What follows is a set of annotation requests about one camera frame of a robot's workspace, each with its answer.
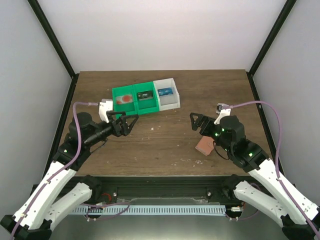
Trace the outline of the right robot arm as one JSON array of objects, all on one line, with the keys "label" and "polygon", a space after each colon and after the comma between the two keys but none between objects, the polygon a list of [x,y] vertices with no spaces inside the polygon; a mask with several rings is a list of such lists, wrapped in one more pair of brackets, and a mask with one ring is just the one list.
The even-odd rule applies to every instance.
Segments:
[{"label": "right robot arm", "polygon": [[268,154],[247,139],[245,127],[229,110],[218,118],[190,113],[191,127],[202,136],[211,137],[222,147],[237,167],[261,183],[268,194],[254,188],[245,180],[232,175],[222,188],[223,198],[246,202],[275,221],[289,240],[312,240],[320,231],[320,208],[310,201],[282,173]]}]

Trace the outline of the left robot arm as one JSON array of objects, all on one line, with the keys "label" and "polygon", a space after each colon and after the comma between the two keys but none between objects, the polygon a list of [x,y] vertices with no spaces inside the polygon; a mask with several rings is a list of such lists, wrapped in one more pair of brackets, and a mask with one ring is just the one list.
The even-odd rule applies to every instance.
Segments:
[{"label": "left robot arm", "polygon": [[80,179],[75,187],[59,198],[65,185],[91,156],[91,147],[105,144],[109,136],[131,133],[139,116],[108,111],[106,121],[96,123],[87,112],[73,115],[63,144],[29,199],[13,215],[5,215],[0,224],[12,240],[48,240],[54,230],[75,207],[96,203],[102,196],[102,183],[91,175]]}]

